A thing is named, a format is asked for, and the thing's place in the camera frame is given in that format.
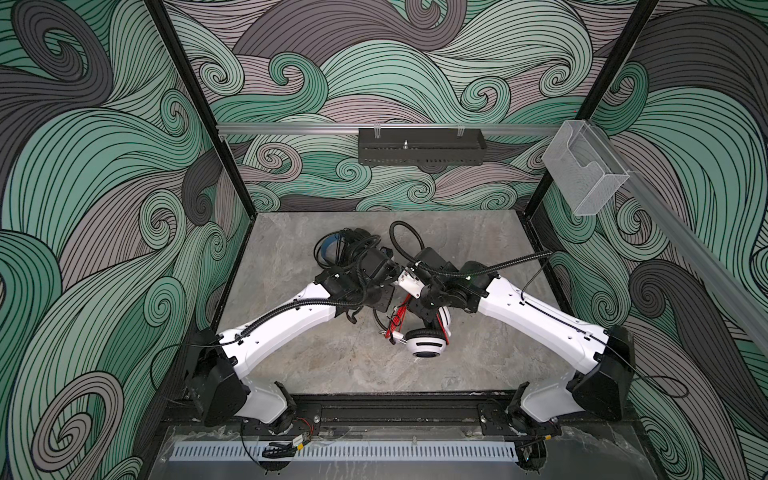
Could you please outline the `white black headphones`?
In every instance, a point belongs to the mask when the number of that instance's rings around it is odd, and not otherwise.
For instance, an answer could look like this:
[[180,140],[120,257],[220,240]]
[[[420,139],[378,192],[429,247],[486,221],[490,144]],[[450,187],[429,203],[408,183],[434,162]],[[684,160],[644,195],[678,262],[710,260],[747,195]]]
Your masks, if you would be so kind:
[[392,345],[404,345],[416,358],[436,358],[441,356],[450,343],[451,316],[445,307],[433,309],[427,315],[425,326],[402,332],[408,309],[399,306],[384,329],[384,337]]

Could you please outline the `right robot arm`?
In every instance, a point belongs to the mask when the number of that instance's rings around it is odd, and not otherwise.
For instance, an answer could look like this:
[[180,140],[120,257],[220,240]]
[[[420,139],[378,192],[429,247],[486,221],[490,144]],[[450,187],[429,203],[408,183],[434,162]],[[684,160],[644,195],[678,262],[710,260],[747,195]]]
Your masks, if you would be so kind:
[[479,313],[511,326],[564,360],[562,375],[521,389],[512,409],[548,422],[587,412],[608,421],[624,417],[636,365],[632,334],[580,320],[527,294],[499,275],[497,266],[468,261],[456,268],[431,248],[409,268],[423,284],[415,296],[426,308]]

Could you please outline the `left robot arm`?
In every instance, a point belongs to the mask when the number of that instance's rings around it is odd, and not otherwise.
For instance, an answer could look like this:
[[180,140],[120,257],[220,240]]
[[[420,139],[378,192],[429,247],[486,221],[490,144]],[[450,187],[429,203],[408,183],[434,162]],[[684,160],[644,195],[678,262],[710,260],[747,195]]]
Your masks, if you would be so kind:
[[387,308],[400,271],[391,249],[370,247],[349,267],[324,269],[289,301],[251,322],[221,333],[206,328],[195,334],[187,346],[183,380],[202,423],[213,427],[240,418],[287,429],[296,415],[287,389],[249,374],[312,328],[342,314],[352,319],[363,307]]

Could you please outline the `black perforated metal tray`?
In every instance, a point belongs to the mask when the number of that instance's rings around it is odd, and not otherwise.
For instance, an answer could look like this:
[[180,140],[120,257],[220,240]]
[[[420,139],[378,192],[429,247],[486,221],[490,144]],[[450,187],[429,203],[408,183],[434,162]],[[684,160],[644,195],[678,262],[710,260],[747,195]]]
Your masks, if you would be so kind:
[[367,166],[416,166],[428,172],[484,162],[488,145],[479,129],[457,134],[448,129],[361,129],[358,160]]

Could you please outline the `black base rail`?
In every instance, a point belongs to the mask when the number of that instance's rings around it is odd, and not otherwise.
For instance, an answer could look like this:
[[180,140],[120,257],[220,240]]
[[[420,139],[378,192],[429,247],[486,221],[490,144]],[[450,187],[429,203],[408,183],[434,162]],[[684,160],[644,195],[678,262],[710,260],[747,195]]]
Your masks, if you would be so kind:
[[[296,412],[287,433],[320,432],[351,427],[477,427],[482,434],[511,437],[513,426],[509,415],[515,390],[474,390],[416,393],[372,394],[292,394]],[[577,422],[618,423],[638,419],[627,403],[621,420],[604,420],[585,412],[559,417],[552,423],[566,425]],[[264,435],[280,438],[280,430],[257,420],[239,417],[227,420],[225,432],[240,431],[244,425],[247,436]],[[201,417],[191,402],[168,407],[161,417],[158,435],[170,427],[203,428]]]

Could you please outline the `aluminium rail back wall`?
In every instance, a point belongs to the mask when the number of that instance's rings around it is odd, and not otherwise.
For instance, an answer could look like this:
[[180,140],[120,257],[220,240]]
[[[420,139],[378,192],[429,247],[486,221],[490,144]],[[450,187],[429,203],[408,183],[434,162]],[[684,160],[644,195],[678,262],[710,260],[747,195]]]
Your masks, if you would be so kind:
[[381,130],[448,129],[462,134],[479,129],[490,136],[551,136],[559,124],[402,124],[402,123],[310,123],[310,122],[227,122],[216,125],[220,135],[354,135],[361,129]]

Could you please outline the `aluminium rail wall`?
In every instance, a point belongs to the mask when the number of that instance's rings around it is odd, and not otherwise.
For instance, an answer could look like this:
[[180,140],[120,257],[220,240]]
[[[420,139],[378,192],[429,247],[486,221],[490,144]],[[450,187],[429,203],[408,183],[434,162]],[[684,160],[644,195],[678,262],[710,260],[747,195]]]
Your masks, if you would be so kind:
[[479,129],[490,136],[551,136],[559,124],[402,124],[402,123],[310,123],[310,122],[227,122],[216,125],[220,135],[354,135],[361,129],[381,130],[448,129],[462,134]]
[[700,185],[688,182],[677,173],[661,149],[632,133],[622,133],[614,140],[595,126],[597,149],[601,158],[616,165],[628,179],[624,186],[642,205],[654,223],[682,258],[709,288],[719,304],[762,352],[767,351],[767,299],[753,295],[757,287],[749,284],[750,275],[732,272],[721,262],[715,249],[697,233],[723,208],[722,200],[733,200],[731,192],[715,195],[714,182]]

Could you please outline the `clear plastic wall bin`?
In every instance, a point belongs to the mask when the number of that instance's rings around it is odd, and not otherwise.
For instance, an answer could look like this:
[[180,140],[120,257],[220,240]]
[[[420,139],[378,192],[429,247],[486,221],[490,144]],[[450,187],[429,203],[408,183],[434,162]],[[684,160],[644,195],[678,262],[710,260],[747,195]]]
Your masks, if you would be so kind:
[[543,161],[575,216],[595,216],[629,179],[609,136],[586,120],[565,121]]

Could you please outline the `black frame post left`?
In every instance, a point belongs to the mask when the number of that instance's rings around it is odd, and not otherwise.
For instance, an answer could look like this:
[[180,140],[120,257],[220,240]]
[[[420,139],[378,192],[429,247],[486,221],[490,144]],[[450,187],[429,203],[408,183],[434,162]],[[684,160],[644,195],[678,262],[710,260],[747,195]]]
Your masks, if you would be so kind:
[[230,147],[221,139],[218,133],[217,122],[212,109],[204,96],[200,82],[193,71],[191,62],[186,55],[180,37],[174,28],[164,2],[160,0],[145,0],[144,4],[152,17],[155,27],[165,45],[166,51],[181,78],[183,86],[191,96],[191,103],[199,115],[203,128],[211,140],[214,150],[233,184],[235,193],[243,205],[246,215],[251,222],[254,222],[257,218],[254,204],[240,175],[238,165],[235,162]]

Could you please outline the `black frame post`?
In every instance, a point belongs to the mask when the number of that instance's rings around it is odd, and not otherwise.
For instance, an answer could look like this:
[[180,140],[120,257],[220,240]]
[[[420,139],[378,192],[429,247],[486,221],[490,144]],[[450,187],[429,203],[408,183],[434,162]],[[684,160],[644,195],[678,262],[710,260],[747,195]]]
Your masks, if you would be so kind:
[[257,218],[254,204],[240,175],[238,165],[235,162],[230,147],[221,139],[218,133],[217,122],[212,109],[204,96],[200,82],[193,71],[191,62],[186,55],[180,37],[174,28],[164,2],[160,0],[145,0],[144,4],[152,17],[155,27],[165,45],[166,51],[181,78],[183,86],[191,96],[191,103],[199,115],[203,128],[211,140],[214,150],[233,184],[235,193],[243,205],[246,215],[251,222],[254,222]]
[[[582,102],[576,115],[577,120],[589,120],[592,118],[599,103],[626,62],[642,29],[649,21],[657,5],[658,0],[641,0],[637,2],[627,24],[616,39],[595,83]],[[546,172],[527,203],[525,210],[522,212],[521,219],[524,223],[529,223],[533,219],[552,184],[553,178],[549,172]]]

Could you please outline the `black frame post right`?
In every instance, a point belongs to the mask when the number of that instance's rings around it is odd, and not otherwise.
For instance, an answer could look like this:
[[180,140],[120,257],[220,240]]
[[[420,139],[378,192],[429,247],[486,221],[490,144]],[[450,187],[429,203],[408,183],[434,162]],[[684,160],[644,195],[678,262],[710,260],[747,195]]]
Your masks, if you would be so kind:
[[[642,29],[649,21],[657,5],[658,0],[641,0],[637,2],[627,24],[616,39],[595,83],[582,102],[576,115],[577,120],[589,120],[592,118],[599,103],[626,62]],[[553,178],[549,172],[546,172],[527,203],[525,210],[522,212],[521,219],[524,223],[529,223],[533,219],[552,184]]]

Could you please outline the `aluminium rail right wall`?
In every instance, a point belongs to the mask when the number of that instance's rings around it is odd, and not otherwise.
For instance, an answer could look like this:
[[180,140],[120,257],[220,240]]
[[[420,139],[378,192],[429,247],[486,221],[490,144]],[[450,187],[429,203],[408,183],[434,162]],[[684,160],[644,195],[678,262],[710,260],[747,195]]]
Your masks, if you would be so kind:
[[715,195],[714,182],[700,185],[688,182],[677,173],[661,149],[632,133],[622,133],[614,140],[595,126],[597,149],[601,158],[616,165],[628,179],[624,186],[642,205],[654,223],[682,258],[709,288],[719,304],[762,352],[767,351],[767,299],[753,295],[757,287],[749,284],[750,275],[732,272],[721,262],[715,249],[697,233],[723,208],[722,200],[733,200],[731,192]]

